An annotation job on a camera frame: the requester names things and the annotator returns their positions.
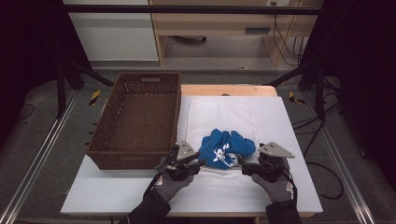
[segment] cabinet door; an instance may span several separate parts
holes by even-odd
[[[147,5],[147,0],[64,0],[75,5]],[[90,61],[158,61],[149,13],[69,13]]]

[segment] white table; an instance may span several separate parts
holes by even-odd
[[[192,99],[249,101],[254,105],[260,140],[277,142],[295,155],[290,171],[298,188],[297,209],[302,217],[322,212],[315,187],[280,97],[182,96],[177,141],[185,138],[188,106]],[[125,216],[142,201],[153,171],[101,171],[85,156],[61,213],[73,216]],[[250,178],[242,175],[238,178]],[[170,205],[169,217],[263,217],[270,201],[265,191],[248,181],[244,187],[211,186],[197,175]]]

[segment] gray glove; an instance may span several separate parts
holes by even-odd
[[[288,160],[283,159],[283,164],[287,170],[290,169]],[[292,186],[285,176],[281,175],[275,183],[268,182],[261,178],[259,175],[252,175],[251,179],[264,188],[272,203],[281,203],[291,200]]]
[[[154,185],[154,188],[163,197],[163,199],[169,203],[169,201],[171,201],[171,199],[177,194],[177,192],[180,189],[187,187],[193,179],[194,176],[189,175],[184,180],[176,181],[173,180],[168,173],[165,173],[160,177],[159,181],[157,182],[162,182],[161,185]]]

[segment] white cloth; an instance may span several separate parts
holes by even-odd
[[[202,139],[209,136],[213,129],[220,131],[237,131],[244,138],[254,142],[256,148],[260,143],[256,128],[253,106],[250,102],[235,103],[231,101],[208,102],[191,100],[187,123],[186,141],[196,151],[202,144]],[[256,159],[255,152],[250,159]],[[195,177],[202,179],[194,181],[202,185],[210,184],[221,188],[251,186],[252,180],[247,175],[242,175],[239,169],[218,170],[202,167],[200,173]]]

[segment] table surface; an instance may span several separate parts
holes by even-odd
[[[223,93],[230,94],[231,97],[220,96]],[[322,212],[286,108],[282,99],[276,97],[276,90],[273,87],[182,85],[182,102],[177,127],[178,142],[185,139],[191,100],[251,102],[256,113],[256,122],[258,126],[260,125],[258,131],[261,142],[275,141],[296,156],[295,159],[289,160],[289,164],[299,190],[297,209],[300,215],[310,217]],[[85,156],[61,213],[73,216],[125,216],[140,204],[143,192],[153,175],[152,170],[99,170],[91,158]],[[172,210],[168,216],[264,217],[264,207],[270,203],[265,191],[251,181],[249,176],[240,173],[237,179],[243,182],[249,181],[244,182],[246,185],[242,188],[231,182],[211,186],[197,175],[187,188],[182,189],[171,200]]]

